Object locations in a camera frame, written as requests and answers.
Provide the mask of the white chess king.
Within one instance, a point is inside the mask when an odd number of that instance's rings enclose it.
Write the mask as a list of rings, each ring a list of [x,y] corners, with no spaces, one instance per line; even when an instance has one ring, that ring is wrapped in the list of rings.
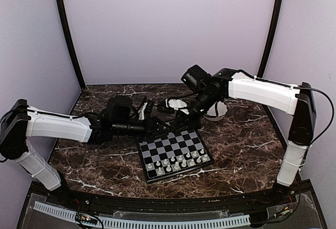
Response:
[[[182,168],[187,167],[187,161],[185,159],[182,161],[181,167]]]

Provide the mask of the white chess queen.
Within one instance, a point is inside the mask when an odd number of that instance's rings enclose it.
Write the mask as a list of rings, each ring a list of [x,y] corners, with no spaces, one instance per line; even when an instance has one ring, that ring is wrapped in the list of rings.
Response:
[[[174,168],[175,168],[176,170],[179,170],[179,169],[180,169],[180,164],[179,164],[178,161],[175,162]]]

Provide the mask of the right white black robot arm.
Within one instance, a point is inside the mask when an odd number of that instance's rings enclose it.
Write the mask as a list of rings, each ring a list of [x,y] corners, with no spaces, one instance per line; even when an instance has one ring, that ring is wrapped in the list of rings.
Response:
[[[268,200],[273,205],[286,199],[287,187],[292,185],[304,165],[309,148],[317,139],[314,136],[317,114],[312,94],[315,89],[305,82],[301,85],[285,84],[229,68],[210,75],[198,65],[189,68],[181,80],[196,97],[189,103],[180,97],[166,99],[166,106],[178,111],[173,131],[198,121],[216,102],[226,98],[249,100],[293,117],[276,179],[277,186],[268,192]]]

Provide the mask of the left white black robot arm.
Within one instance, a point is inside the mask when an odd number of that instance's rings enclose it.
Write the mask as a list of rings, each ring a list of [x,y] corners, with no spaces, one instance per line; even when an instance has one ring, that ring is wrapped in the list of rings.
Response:
[[[87,144],[102,144],[114,136],[130,136],[152,140],[162,135],[168,124],[152,116],[153,102],[143,99],[138,108],[127,96],[115,96],[99,113],[86,112],[78,116],[42,111],[19,99],[1,118],[1,155],[14,160],[34,179],[53,191],[63,206],[74,202],[74,194],[66,181],[33,148],[29,137],[50,137]]]

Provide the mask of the black and white chessboard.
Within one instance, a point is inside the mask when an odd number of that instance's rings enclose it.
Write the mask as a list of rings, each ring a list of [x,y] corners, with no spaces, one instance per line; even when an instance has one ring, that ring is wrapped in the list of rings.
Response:
[[[196,130],[186,130],[179,134],[170,132],[166,136],[158,138],[152,142],[139,142],[137,147],[147,183],[161,181],[214,163],[214,159],[210,154],[209,149],[205,145],[199,132]],[[197,151],[197,156],[195,158],[192,155],[194,151]],[[191,155],[189,159],[186,158],[187,153],[190,153]],[[202,158],[205,154],[208,156],[207,161],[202,160],[200,163],[197,163],[197,158]],[[185,159],[187,161],[187,167],[181,167],[182,161],[178,160],[179,155],[182,155],[183,160]],[[174,162],[171,162],[171,157],[175,157]],[[167,165],[163,165],[165,159],[169,161]],[[194,166],[190,166],[190,161],[192,159],[195,162]],[[160,161],[160,166],[155,165],[157,161]],[[176,161],[180,164],[179,170],[174,168]],[[148,164],[152,164],[151,169],[148,169]],[[168,165],[170,165],[172,169],[170,172],[166,171]],[[161,175],[157,173],[158,168],[161,168],[163,171]]]

